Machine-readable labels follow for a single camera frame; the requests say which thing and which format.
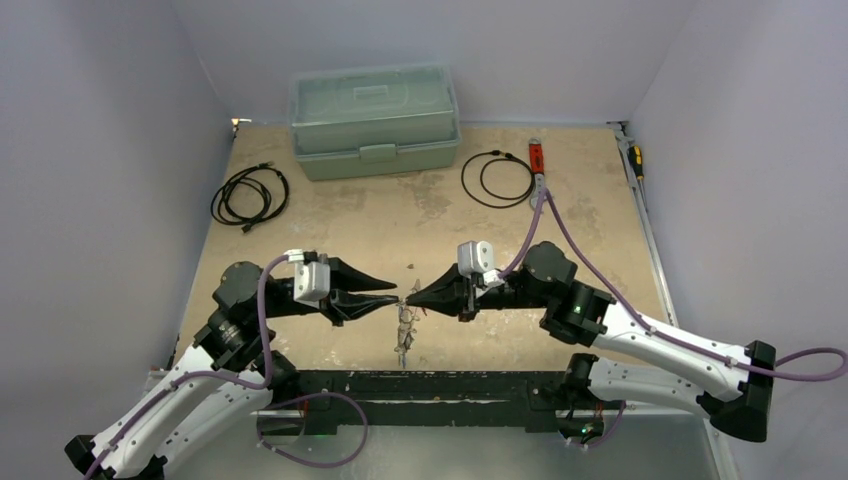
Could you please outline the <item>metal keyring with keys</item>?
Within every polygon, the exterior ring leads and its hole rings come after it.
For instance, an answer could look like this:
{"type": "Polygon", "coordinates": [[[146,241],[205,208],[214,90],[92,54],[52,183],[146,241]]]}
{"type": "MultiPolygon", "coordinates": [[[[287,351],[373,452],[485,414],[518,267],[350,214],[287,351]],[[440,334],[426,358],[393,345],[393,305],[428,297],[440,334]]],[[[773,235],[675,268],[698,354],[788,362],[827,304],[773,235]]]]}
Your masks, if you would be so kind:
{"type": "Polygon", "coordinates": [[[409,306],[407,298],[400,299],[397,303],[397,344],[394,351],[401,369],[407,368],[407,355],[414,342],[414,335],[417,333],[416,323],[426,316],[427,312],[423,307],[409,306]]]}

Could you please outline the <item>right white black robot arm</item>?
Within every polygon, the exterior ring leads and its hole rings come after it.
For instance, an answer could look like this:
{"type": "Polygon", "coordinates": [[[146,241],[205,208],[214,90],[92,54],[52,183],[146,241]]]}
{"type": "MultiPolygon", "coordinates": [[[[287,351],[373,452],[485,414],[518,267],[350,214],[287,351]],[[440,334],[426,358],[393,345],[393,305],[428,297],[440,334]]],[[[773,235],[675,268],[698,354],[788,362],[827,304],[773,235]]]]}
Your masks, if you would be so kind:
{"type": "Polygon", "coordinates": [[[629,365],[575,354],[553,393],[570,407],[642,402],[689,412],[736,439],[767,438],[776,363],[773,346],[705,339],[640,316],[623,301],[576,278],[578,266],[543,241],[510,272],[493,269],[492,247],[467,242],[440,278],[407,297],[410,306],[470,322],[482,310],[542,309],[539,325],[568,344],[617,352],[629,365]]]}

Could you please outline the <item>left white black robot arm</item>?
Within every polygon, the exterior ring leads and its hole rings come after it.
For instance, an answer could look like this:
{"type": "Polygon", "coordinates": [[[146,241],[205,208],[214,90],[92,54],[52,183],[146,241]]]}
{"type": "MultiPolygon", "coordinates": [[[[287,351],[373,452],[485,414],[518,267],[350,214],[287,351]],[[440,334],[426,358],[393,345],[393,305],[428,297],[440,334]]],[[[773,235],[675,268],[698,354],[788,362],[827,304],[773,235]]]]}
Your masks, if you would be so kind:
{"type": "Polygon", "coordinates": [[[317,313],[342,326],[395,304],[395,286],[315,251],[289,250],[266,267],[230,265],[215,310],[180,360],[110,427],[72,437],[65,455],[86,479],[164,478],[225,422],[303,395],[300,372],[271,346],[268,320],[317,313]]]}

